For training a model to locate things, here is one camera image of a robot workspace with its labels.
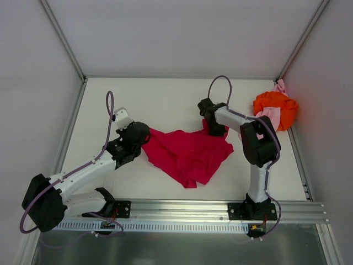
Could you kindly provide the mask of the magenta t shirt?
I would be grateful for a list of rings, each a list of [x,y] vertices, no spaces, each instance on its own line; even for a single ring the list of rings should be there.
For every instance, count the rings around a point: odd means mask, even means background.
[[[151,137],[142,149],[148,161],[180,183],[185,189],[206,185],[231,153],[232,144],[223,136],[211,136],[202,120],[202,129],[194,132],[162,132],[150,129]]]

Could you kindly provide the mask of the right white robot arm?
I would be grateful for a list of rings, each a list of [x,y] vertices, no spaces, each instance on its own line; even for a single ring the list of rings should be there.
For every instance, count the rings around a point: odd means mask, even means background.
[[[267,116],[246,116],[226,103],[205,98],[197,105],[212,136],[224,136],[226,128],[240,133],[243,153],[250,163],[250,186],[241,203],[228,203],[230,220],[275,221],[276,206],[268,195],[270,168],[279,160],[281,146]]]

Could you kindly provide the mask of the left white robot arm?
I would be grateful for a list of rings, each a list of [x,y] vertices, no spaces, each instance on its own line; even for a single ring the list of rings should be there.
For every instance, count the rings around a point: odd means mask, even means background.
[[[76,193],[95,178],[132,162],[151,138],[149,127],[137,121],[116,132],[119,135],[117,139],[109,141],[101,153],[81,166],[68,173],[62,172],[51,177],[38,174],[32,178],[22,208],[36,229],[48,232],[64,218],[75,215],[110,218],[116,214],[116,200],[105,188]]]

